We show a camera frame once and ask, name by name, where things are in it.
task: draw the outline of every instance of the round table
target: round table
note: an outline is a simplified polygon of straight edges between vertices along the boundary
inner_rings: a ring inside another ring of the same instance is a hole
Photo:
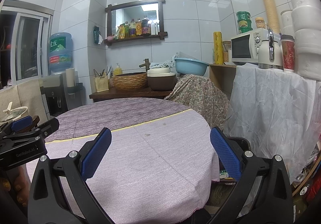
[[[57,117],[46,139],[50,158],[65,157],[93,140],[103,127],[112,142],[86,181],[116,224],[178,223],[202,208],[219,181],[210,127],[193,109],[152,98],[122,98],[85,105]],[[27,164],[30,179],[38,160]],[[81,212],[66,183],[73,212]]]

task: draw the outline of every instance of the blue gripper pad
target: blue gripper pad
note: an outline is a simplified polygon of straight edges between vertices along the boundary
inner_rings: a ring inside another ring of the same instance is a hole
[[[223,163],[229,176],[239,181],[241,172],[241,163],[231,147],[222,137],[221,133],[213,128],[210,134],[211,144],[213,145],[219,159]]]
[[[102,161],[111,144],[111,131],[106,128],[105,131],[100,132],[92,142],[95,142],[95,144],[82,160],[81,164],[81,177],[83,180],[90,179],[94,176],[99,163]]]
[[[26,116],[26,117],[19,119],[18,121],[14,121],[11,125],[11,130],[17,132],[17,131],[20,131],[21,129],[26,128],[32,124],[33,124],[33,118],[31,116]]]

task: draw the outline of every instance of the wooden countertop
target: wooden countertop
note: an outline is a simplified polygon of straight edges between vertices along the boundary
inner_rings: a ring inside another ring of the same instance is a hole
[[[127,97],[160,97],[168,96],[171,91],[152,91],[150,87],[131,90],[121,91],[116,88],[111,88],[102,92],[95,92],[89,95],[90,99],[112,99],[112,98],[127,98]]]

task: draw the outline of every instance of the blue plastic basin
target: blue plastic basin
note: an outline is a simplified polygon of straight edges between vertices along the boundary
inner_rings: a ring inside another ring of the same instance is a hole
[[[195,59],[182,57],[175,58],[175,68],[176,72],[179,74],[204,76],[208,66],[208,63]]]

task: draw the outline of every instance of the faucet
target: faucet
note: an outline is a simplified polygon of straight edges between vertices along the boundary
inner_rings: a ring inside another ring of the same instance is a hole
[[[150,66],[149,58],[144,59],[144,61],[145,61],[145,63],[139,65],[139,67],[145,66],[146,67],[146,72],[147,72],[149,70],[149,66]]]

